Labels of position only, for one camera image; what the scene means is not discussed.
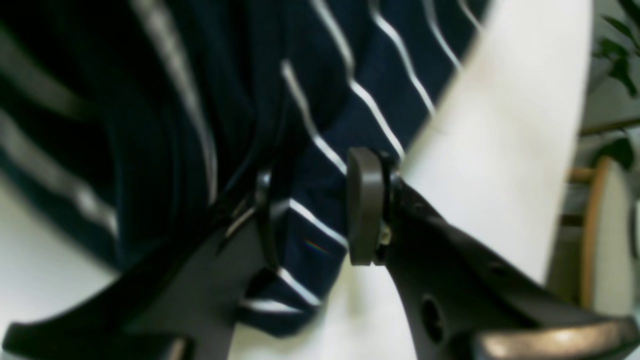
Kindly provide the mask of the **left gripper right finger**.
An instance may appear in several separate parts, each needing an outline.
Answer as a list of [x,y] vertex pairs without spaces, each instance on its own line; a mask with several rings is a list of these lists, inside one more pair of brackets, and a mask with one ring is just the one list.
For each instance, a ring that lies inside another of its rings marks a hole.
[[391,276],[419,360],[623,360],[639,346],[631,316],[560,300],[448,223],[369,148],[347,153],[350,263]]

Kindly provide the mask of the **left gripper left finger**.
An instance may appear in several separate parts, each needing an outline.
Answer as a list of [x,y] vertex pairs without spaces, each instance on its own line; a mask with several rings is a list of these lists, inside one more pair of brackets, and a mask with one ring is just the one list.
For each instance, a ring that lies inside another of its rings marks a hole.
[[253,205],[231,225],[158,248],[108,288],[37,322],[12,323],[2,342],[19,360],[226,360],[252,280],[278,267],[269,235],[272,172],[262,170]]

